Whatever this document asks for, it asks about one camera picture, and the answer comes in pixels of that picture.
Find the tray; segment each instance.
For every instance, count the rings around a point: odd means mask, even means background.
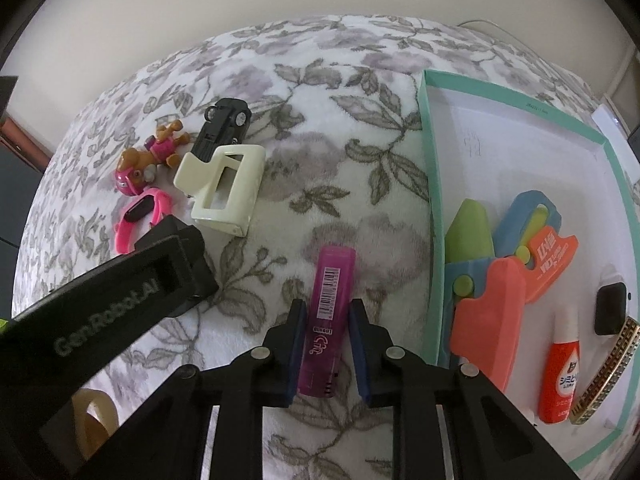
[[[553,333],[554,308],[573,303],[580,314],[580,375],[576,396],[613,348],[596,336],[593,316],[600,275],[615,265],[638,318],[640,226],[625,174],[609,141],[579,120],[507,88],[427,70],[418,93],[430,176],[433,265],[422,356],[433,362],[442,327],[444,233],[464,198],[479,200],[492,228],[520,192],[539,189],[562,215],[561,236],[580,247],[567,270],[536,303],[525,306],[518,353],[506,395],[537,412]],[[629,418],[640,360],[635,358],[598,411],[583,426],[569,421],[538,430],[578,470],[597,458]]]

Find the red bottle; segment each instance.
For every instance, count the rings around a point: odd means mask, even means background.
[[[569,307],[556,311],[554,343],[546,358],[538,416],[546,424],[566,420],[574,400],[580,368],[578,315]]]

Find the magenta plastic box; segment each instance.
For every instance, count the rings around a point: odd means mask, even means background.
[[[355,261],[356,251],[350,247],[325,246],[320,251],[298,378],[301,394],[334,396]]]

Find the toy dog figurine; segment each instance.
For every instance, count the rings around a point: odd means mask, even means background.
[[[116,189],[127,196],[141,194],[145,187],[156,179],[156,166],[166,164],[174,170],[180,165],[180,155],[175,153],[177,146],[188,144],[190,136],[183,133],[174,138],[174,132],[182,129],[182,122],[173,121],[168,126],[158,126],[155,136],[145,141],[145,150],[127,148],[115,171]]]

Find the toy car wheel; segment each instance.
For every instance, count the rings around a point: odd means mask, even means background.
[[[242,126],[246,122],[246,114],[244,112],[240,112],[236,115],[236,126]]]
[[[204,110],[204,120],[211,122],[213,120],[213,116],[216,114],[216,107],[210,106],[206,110]]]

